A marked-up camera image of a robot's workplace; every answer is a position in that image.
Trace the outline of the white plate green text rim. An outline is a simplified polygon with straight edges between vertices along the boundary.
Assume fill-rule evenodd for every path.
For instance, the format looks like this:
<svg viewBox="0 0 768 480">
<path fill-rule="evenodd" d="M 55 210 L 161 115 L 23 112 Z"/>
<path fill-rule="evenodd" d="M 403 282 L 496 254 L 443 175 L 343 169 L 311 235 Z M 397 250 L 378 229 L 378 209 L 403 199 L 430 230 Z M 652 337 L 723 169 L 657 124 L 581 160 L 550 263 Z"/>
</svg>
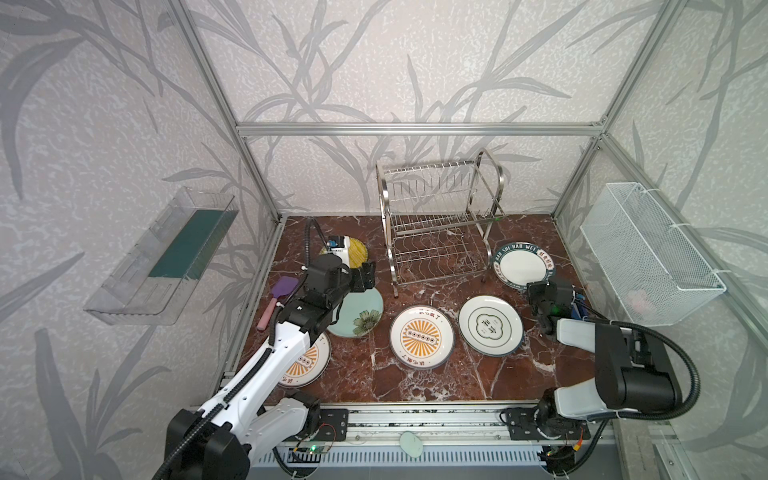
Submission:
<svg viewBox="0 0 768 480">
<path fill-rule="evenodd" d="M 492 257 L 491 266 L 504 285 L 519 291 L 525 291 L 529 283 L 550 279 L 556 272 L 549 253 L 528 242 L 501 246 Z"/>
</svg>

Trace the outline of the white plate black quatrefoil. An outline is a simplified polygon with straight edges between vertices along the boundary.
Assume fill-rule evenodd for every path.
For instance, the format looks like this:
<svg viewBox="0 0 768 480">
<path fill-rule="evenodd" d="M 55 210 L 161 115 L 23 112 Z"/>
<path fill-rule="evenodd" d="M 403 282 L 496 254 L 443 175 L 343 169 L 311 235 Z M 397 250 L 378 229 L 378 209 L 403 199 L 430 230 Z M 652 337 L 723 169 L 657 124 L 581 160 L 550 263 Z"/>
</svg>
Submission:
<svg viewBox="0 0 768 480">
<path fill-rule="evenodd" d="M 520 315 L 506 301 L 490 295 L 467 300 L 458 315 L 463 340 L 475 351 L 491 357 L 514 353 L 522 344 Z"/>
</svg>

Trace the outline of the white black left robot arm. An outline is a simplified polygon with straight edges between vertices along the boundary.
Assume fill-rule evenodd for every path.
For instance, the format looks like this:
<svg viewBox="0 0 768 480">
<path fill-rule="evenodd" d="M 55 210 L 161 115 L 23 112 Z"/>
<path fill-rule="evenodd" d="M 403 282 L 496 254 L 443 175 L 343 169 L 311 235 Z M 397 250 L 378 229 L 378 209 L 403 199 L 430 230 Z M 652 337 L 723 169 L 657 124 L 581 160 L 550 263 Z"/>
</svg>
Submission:
<svg viewBox="0 0 768 480">
<path fill-rule="evenodd" d="M 288 397 L 265 410 L 264 402 L 332 324 L 345 297 L 374 287 L 375 270 L 373 261 L 352 268 L 332 253 L 308 261 L 258 351 L 196 411 L 182 409 L 171 420 L 155 478 L 244 479 L 253 461 L 304 431 L 317 403 Z"/>
</svg>

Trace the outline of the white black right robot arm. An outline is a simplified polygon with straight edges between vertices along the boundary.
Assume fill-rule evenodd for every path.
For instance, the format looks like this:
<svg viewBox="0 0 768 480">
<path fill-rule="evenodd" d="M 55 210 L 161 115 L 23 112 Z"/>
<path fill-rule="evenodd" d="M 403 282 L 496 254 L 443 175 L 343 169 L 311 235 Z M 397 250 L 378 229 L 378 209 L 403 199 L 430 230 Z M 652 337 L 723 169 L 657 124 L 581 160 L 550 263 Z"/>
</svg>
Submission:
<svg viewBox="0 0 768 480">
<path fill-rule="evenodd" d="M 614 418 L 670 420 L 698 402 L 700 373 L 690 355 L 667 336 L 608 318 L 573 285 L 554 278 L 528 283 L 525 297 L 544 333 L 594 355 L 591 379 L 542 396 L 536 413 L 541 429 Z"/>
</svg>

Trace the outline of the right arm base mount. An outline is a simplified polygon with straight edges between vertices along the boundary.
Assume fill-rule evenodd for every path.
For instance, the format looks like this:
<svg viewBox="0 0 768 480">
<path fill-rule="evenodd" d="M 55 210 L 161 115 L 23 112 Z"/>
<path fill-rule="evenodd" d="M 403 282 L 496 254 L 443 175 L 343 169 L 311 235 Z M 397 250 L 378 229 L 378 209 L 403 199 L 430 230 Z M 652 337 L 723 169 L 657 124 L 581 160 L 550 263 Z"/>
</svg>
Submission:
<svg viewBox="0 0 768 480">
<path fill-rule="evenodd" d="M 499 420 L 511 440 L 576 442 L 591 438 L 585 421 L 549 416 L 535 407 L 504 409 L 499 413 Z"/>
</svg>

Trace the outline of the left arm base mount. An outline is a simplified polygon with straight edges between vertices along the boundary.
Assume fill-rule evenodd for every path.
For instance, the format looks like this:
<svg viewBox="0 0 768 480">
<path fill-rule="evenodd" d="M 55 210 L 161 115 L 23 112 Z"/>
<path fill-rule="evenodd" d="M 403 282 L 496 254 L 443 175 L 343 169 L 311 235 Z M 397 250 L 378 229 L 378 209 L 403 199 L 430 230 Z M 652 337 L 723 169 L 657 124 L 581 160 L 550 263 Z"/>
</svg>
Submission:
<svg viewBox="0 0 768 480">
<path fill-rule="evenodd" d="M 311 410 L 304 428 L 292 437 L 293 441 L 345 441 L 350 411 L 345 408 Z"/>
</svg>

